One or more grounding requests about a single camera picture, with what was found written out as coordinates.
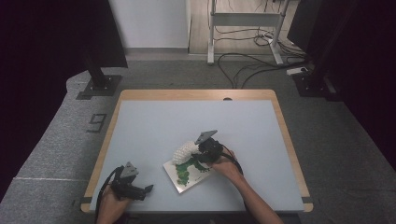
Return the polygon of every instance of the white spiral object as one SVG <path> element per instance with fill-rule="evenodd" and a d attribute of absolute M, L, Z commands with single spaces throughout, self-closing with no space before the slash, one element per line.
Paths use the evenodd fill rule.
<path fill-rule="evenodd" d="M 178 148 L 174 153 L 174 157 L 172 159 L 173 164 L 180 165 L 184 162 L 188 161 L 192 155 L 191 154 L 199 154 L 201 153 L 198 150 L 198 146 L 194 144 L 192 141 L 188 141 L 183 146 Z"/>

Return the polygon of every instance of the wall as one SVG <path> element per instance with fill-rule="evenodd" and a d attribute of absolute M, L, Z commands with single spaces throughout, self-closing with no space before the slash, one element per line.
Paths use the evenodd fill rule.
<path fill-rule="evenodd" d="M 109 0 L 109 3 L 125 49 L 188 47 L 190 0 Z"/>

